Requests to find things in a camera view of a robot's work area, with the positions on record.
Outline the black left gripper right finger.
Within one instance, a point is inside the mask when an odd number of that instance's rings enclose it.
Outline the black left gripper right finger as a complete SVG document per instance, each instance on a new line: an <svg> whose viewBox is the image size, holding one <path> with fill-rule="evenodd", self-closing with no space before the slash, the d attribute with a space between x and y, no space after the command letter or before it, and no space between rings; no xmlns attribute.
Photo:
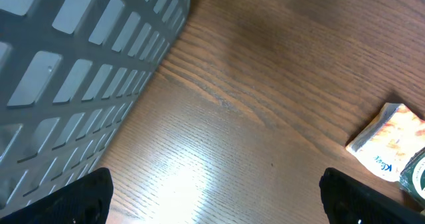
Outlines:
<svg viewBox="0 0 425 224"><path fill-rule="evenodd" d="M330 224L424 224L424 216L335 168L319 182Z"/></svg>

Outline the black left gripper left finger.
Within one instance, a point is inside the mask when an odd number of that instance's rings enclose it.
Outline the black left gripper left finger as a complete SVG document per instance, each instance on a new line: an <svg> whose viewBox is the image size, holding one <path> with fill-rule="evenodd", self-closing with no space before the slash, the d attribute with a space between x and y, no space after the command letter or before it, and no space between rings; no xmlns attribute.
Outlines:
<svg viewBox="0 0 425 224"><path fill-rule="evenodd" d="M105 224L114 185L109 169L99 168L37 202L1 218L10 224Z"/></svg>

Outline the dark green round-logo packet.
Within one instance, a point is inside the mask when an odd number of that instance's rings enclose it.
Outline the dark green round-logo packet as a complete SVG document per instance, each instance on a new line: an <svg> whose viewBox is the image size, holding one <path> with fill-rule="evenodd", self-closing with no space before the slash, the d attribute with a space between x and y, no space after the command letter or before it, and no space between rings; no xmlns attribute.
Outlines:
<svg viewBox="0 0 425 224"><path fill-rule="evenodd" d="M416 153L400 174L401 188L424 207L424 150Z"/></svg>

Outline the orange tissue pack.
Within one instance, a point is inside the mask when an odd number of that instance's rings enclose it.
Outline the orange tissue pack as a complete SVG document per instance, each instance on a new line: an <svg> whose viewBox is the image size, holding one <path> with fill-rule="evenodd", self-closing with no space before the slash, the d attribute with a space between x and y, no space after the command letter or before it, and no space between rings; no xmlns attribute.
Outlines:
<svg viewBox="0 0 425 224"><path fill-rule="evenodd" d="M404 104L386 103L347 146L374 175L390 182L424 149L424 121Z"/></svg>

